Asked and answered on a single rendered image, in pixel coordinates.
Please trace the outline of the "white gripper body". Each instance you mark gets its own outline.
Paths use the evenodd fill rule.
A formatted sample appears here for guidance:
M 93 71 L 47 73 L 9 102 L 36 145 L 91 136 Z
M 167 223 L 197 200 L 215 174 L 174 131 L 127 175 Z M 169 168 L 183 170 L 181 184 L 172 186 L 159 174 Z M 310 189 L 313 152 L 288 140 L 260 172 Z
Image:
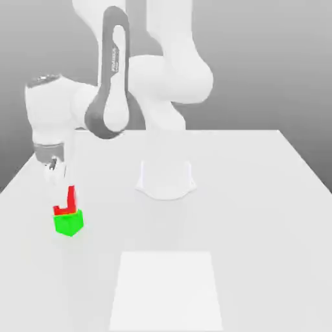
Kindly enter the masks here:
M 56 162 L 55 165 L 44 165 L 43 175 L 47 185 L 51 188 L 64 187 L 66 184 L 67 165 L 64 162 Z

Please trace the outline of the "small red cube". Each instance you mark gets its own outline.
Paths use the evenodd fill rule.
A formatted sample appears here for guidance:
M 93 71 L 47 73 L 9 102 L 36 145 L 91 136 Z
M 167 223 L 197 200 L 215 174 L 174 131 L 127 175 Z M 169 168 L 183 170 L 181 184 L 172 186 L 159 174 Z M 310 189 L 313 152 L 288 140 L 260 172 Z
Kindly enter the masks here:
M 54 206 L 53 213 L 55 216 L 69 215 L 77 212 L 77 198 L 74 185 L 67 188 L 66 204 L 64 206 Z

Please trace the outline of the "small green cube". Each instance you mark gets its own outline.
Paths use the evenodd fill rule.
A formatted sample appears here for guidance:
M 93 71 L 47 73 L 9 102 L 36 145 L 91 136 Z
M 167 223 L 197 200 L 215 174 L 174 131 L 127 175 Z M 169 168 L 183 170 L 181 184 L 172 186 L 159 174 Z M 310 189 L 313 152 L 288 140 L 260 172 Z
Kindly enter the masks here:
M 80 209 L 75 213 L 55 215 L 53 220 L 55 230 L 69 237 L 74 236 L 84 227 L 83 214 Z

